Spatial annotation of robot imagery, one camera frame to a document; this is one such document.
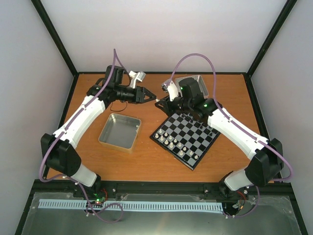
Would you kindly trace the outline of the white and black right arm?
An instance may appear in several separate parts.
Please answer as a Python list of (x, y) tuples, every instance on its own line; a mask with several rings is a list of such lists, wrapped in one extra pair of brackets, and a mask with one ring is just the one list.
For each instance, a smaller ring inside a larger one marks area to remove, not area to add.
[(195, 120), (209, 126), (232, 141), (249, 159), (249, 164), (225, 175), (219, 182), (219, 190), (224, 198), (244, 187), (264, 187), (275, 181), (284, 167), (281, 159), (282, 144), (278, 139), (269, 140), (253, 132), (237, 121), (214, 98), (205, 98), (197, 80), (187, 77), (176, 85), (166, 80), (162, 89), (168, 96), (160, 99), (156, 107), (167, 115), (190, 114)]

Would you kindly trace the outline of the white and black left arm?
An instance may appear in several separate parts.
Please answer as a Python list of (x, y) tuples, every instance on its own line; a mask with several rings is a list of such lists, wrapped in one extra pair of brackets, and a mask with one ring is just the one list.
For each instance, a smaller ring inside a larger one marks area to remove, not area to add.
[(43, 161), (39, 170), (40, 180), (43, 178), (44, 168), (52, 168), (59, 172), (59, 176), (69, 177), (85, 186), (85, 192), (96, 197), (102, 191), (100, 176), (83, 165), (76, 147), (93, 121), (102, 114), (111, 103), (119, 100), (132, 104), (142, 104), (156, 99), (156, 95), (145, 87), (138, 86), (146, 74), (142, 71), (128, 72), (130, 83), (122, 84), (123, 67), (108, 66), (105, 77), (99, 78), (89, 88), (87, 94), (74, 114), (52, 135), (41, 137)]

